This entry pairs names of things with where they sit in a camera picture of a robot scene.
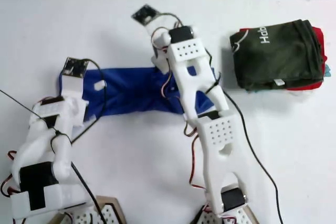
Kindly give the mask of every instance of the stack of folded clothes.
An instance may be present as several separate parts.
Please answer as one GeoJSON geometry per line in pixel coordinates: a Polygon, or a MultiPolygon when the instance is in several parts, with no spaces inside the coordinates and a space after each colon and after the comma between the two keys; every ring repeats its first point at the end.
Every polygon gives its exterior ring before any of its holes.
{"type": "Polygon", "coordinates": [[[241,88],[308,90],[323,82],[323,33],[308,20],[244,28],[230,42],[241,88]]]}

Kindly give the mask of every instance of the white mounting plate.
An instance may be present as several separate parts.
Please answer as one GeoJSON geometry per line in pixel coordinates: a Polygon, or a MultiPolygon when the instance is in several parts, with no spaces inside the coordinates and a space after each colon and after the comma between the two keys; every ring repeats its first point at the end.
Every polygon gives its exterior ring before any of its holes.
{"type": "MultiPolygon", "coordinates": [[[[119,223],[112,206],[105,205],[101,212],[103,213],[107,224],[121,224],[119,223]]],[[[87,208],[86,211],[74,212],[71,216],[74,220],[73,223],[68,216],[64,216],[64,219],[60,224],[103,224],[98,213],[92,208],[87,208]]]]}
{"type": "MultiPolygon", "coordinates": [[[[237,218],[236,224],[258,224],[259,222],[255,219],[251,210],[247,207],[239,208],[238,210],[230,212],[232,217],[237,218]]],[[[224,224],[233,224],[233,220],[224,220],[224,224]]],[[[198,219],[197,224],[222,224],[222,219],[218,218],[212,212],[206,213],[202,212],[201,216],[198,219]]]]}

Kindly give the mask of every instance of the perforated plate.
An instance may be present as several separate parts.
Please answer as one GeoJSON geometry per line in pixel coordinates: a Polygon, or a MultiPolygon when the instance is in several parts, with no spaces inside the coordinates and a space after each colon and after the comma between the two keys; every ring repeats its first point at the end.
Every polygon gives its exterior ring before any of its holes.
{"type": "MultiPolygon", "coordinates": [[[[258,224],[250,209],[240,208],[236,211],[230,212],[228,216],[233,216],[237,218],[236,224],[258,224]]],[[[233,224],[234,220],[224,220],[224,224],[233,224]]],[[[222,224],[222,219],[218,218],[216,215],[211,213],[202,212],[199,217],[197,224],[222,224]]]]}
{"type": "Polygon", "coordinates": [[[171,44],[168,47],[168,55],[174,57],[176,62],[180,62],[205,56],[206,51],[201,39],[196,38],[171,44]]]}
{"type": "MultiPolygon", "coordinates": [[[[112,206],[105,205],[101,212],[103,213],[107,224],[120,224],[112,206]]],[[[74,212],[71,216],[74,220],[73,224],[103,224],[103,221],[100,219],[98,213],[93,209],[87,209],[85,212],[74,212]]],[[[64,219],[60,224],[72,223],[68,216],[64,216],[64,219]]]]}

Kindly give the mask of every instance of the hole pattern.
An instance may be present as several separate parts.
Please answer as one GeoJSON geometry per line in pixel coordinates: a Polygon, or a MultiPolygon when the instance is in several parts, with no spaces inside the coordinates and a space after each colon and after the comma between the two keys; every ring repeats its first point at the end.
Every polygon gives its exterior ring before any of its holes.
{"type": "Polygon", "coordinates": [[[201,51],[201,47],[203,47],[202,44],[198,44],[197,42],[190,43],[190,41],[185,41],[182,45],[176,47],[175,52],[180,58],[188,56],[195,57],[197,56],[196,54],[201,51]]]}
{"type": "Polygon", "coordinates": [[[230,120],[217,119],[208,129],[213,145],[220,144],[222,146],[228,140],[234,139],[230,120]]]}

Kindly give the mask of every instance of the wire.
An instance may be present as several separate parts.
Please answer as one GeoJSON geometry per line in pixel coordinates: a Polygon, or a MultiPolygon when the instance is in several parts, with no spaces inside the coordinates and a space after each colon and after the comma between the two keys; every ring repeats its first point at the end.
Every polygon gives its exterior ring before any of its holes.
{"type": "Polygon", "coordinates": [[[208,90],[205,91],[205,94],[208,94],[208,93],[211,91],[211,89],[213,89],[214,87],[216,87],[217,85],[219,85],[220,76],[221,76],[221,72],[219,72],[219,76],[218,76],[218,78],[216,79],[216,81],[214,82],[214,84],[212,84],[212,85],[210,86],[210,88],[208,88],[208,90]]]}
{"type": "MultiPolygon", "coordinates": [[[[98,69],[98,71],[99,71],[99,73],[100,73],[101,80],[103,80],[103,81],[105,82],[105,84],[106,84],[106,81],[105,81],[105,78],[104,78],[104,73],[103,73],[103,71],[100,69],[99,65],[98,65],[95,61],[93,61],[93,60],[91,60],[91,59],[82,59],[82,60],[90,61],[91,63],[93,63],[93,64],[97,67],[97,69],[98,69]]],[[[92,126],[94,126],[94,124],[96,124],[96,123],[98,122],[98,120],[103,116],[103,114],[104,114],[104,112],[105,112],[105,109],[106,109],[106,106],[107,106],[107,88],[106,88],[106,85],[105,85],[105,86],[104,86],[104,103],[103,103],[103,107],[102,107],[102,109],[101,109],[100,114],[98,115],[98,117],[97,117],[97,119],[96,119],[95,121],[93,121],[89,126],[87,126],[87,127],[85,128],[85,130],[83,130],[78,136],[76,136],[76,137],[72,140],[72,144],[73,144],[75,141],[77,141],[81,136],[83,136],[83,134],[86,133],[92,126]]]]}
{"type": "Polygon", "coordinates": [[[199,186],[196,184],[193,184],[193,178],[194,178],[194,173],[195,173],[195,142],[198,139],[198,135],[195,136],[193,142],[191,143],[191,152],[192,152],[192,168],[191,168],[191,173],[190,173],[190,178],[189,178],[189,184],[192,187],[195,188],[200,188],[200,189],[205,189],[205,187],[203,186],[199,186]]]}
{"type": "Polygon", "coordinates": [[[197,128],[193,128],[193,130],[190,133],[187,133],[187,128],[188,128],[188,121],[185,121],[185,127],[183,130],[185,136],[191,137],[195,135],[195,133],[197,132],[197,128]]]}
{"type": "Polygon", "coordinates": [[[77,168],[76,168],[76,166],[74,165],[73,162],[71,162],[71,167],[72,167],[73,171],[76,173],[76,175],[77,175],[77,177],[79,178],[79,180],[82,182],[82,184],[83,184],[83,186],[85,187],[86,191],[89,193],[89,195],[90,195],[90,197],[91,197],[91,199],[92,199],[92,201],[93,201],[93,203],[94,203],[94,205],[95,205],[95,207],[96,207],[96,209],[97,209],[97,211],[98,211],[98,214],[99,214],[101,220],[103,221],[104,224],[107,224],[106,221],[105,221],[104,215],[103,215],[103,213],[101,212],[101,209],[100,209],[100,207],[99,207],[99,205],[98,205],[98,202],[97,202],[95,196],[94,196],[93,193],[91,192],[90,188],[88,187],[88,185],[87,185],[86,182],[84,181],[82,175],[79,173],[79,171],[77,170],[77,168]]]}
{"type": "Polygon", "coordinates": [[[167,98],[167,96],[166,96],[165,93],[164,93],[164,88],[167,86],[167,84],[168,84],[168,83],[170,82],[170,80],[172,79],[172,72],[171,72],[171,70],[170,70],[169,62],[168,62],[168,67],[169,67],[169,75],[168,75],[168,78],[167,78],[167,80],[163,83],[163,85],[162,85],[162,87],[161,87],[161,95],[162,95],[163,98],[166,98],[166,99],[168,99],[168,98],[167,98]]]}
{"type": "Polygon", "coordinates": [[[14,160],[14,156],[12,154],[16,154],[16,151],[9,151],[7,153],[7,156],[11,159],[11,160],[14,160]]]}
{"type": "Polygon", "coordinates": [[[154,43],[154,41],[153,41],[153,39],[154,39],[154,34],[158,31],[158,30],[160,30],[160,29],[166,29],[167,31],[169,31],[169,29],[168,28],[166,28],[166,27],[164,27],[164,26],[160,26],[160,27],[158,27],[158,28],[156,28],[154,31],[153,31],[153,33],[152,33],[152,35],[151,35],[151,43],[152,43],[152,45],[153,45],[153,47],[155,47],[157,50],[163,50],[163,49],[166,49],[168,46],[164,46],[164,47],[158,47],[155,43],[154,43]]]}
{"type": "Polygon", "coordinates": [[[26,218],[24,218],[23,220],[22,220],[22,222],[21,222],[21,224],[25,224],[26,223],[26,218]]]}
{"type": "MultiPolygon", "coordinates": [[[[7,153],[7,156],[11,159],[14,160],[14,157],[12,156],[12,154],[16,154],[16,151],[9,151],[7,153]]],[[[5,196],[6,198],[9,198],[12,194],[18,194],[20,193],[19,190],[14,189],[13,187],[9,186],[7,188],[7,194],[4,192],[4,187],[5,185],[11,180],[12,178],[12,174],[10,174],[0,185],[0,192],[3,196],[5,196]]]]}
{"type": "Polygon", "coordinates": [[[228,216],[228,217],[222,217],[223,219],[223,224],[224,224],[224,220],[233,220],[233,224],[237,224],[237,218],[234,216],[228,216]]]}
{"type": "Polygon", "coordinates": [[[69,214],[68,212],[64,212],[64,214],[70,218],[71,224],[73,224],[73,222],[74,222],[73,220],[74,219],[72,218],[71,214],[69,214]]]}
{"type": "Polygon", "coordinates": [[[209,55],[209,57],[210,57],[209,65],[210,65],[210,67],[211,67],[212,55],[210,54],[210,52],[208,51],[208,49],[205,48],[205,51],[206,51],[206,53],[207,53],[207,54],[209,55]]]}
{"type": "Polygon", "coordinates": [[[257,154],[255,153],[252,145],[251,145],[251,142],[250,142],[250,139],[248,137],[248,134],[247,134],[247,129],[246,129],[246,124],[245,124],[245,119],[244,119],[244,115],[243,113],[241,112],[239,106],[237,105],[237,103],[228,95],[228,93],[226,93],[226,91],[223,89],[223,92],[224,94],[226,95],[226,97],[228,97],[228,99],[231,101],[231,103],[235,106],[236,110],[238,111],[239,115],[240,115],[240,118],[242,120],[242,123],[243,123],[243,128],[244,128],[244,133],[245,133],[245,137],[246,137],[246,140],[247,140],[247,143],[248,143],[248,146],[250,147],[250,150],[254,156],[254,158],[256,159],[256,161],[258,162],[259,166],[261,167],[261,169],[263,169],[263,171],[266,173],[267,177],[271,180],[271,182],[273,183],[274,185],[274,188],[275,188],[275,195],[276,195],[276,202],[277,202],[277,210],[278,210],[278,216],[279,216],[279,220],[280,220],[280,223],[281,224],[284,224],[283,221],[282,221],[282,216],[281,216],[281,212],[280,212],[280,204],[279,204],[279,191],[278,191],[278,187],[277,187],[277,184],[275,183],[274,179],[272,178],[272,176],[270,175],[270,173],[266,170],[266,168],[263,166],[263,164],[261,163],[261,161],[259,160],[257,154]]]}
{"type": "Polygon", "coordinates": [[[182,21],[180,20],[180,18],[177,17],[177,16],[176,16],[175,14],[173,14],[173,13],[158,13],[155,17],[152,18],[152,20],[150,21],[150,23],[153,22],[154,20],[156,20],[157,18],[162,17],[162,16],[172,16],[172,17],[174,17],[174,18],[177,19],[178,23],[181,24],[181,26],[183,26],[183,23],[182,23],[182,21]]]}
{"type": "Polygon", "coordinates": [[[3,195],[3,196],[5,196],[6,198],[9,198],[10,197],[10,194],[8,193],[8,194],[6,194],[5,192],[4,192],[4,186],[8,183],[8,181],[10,181],[11,180],[11,178],[12,178],[13,176],[12,176],[12,174],[10,174],[2,183],[1,183],[1,186],[0,186],[0,192],[1,192],[1,194],[3,195]]]}

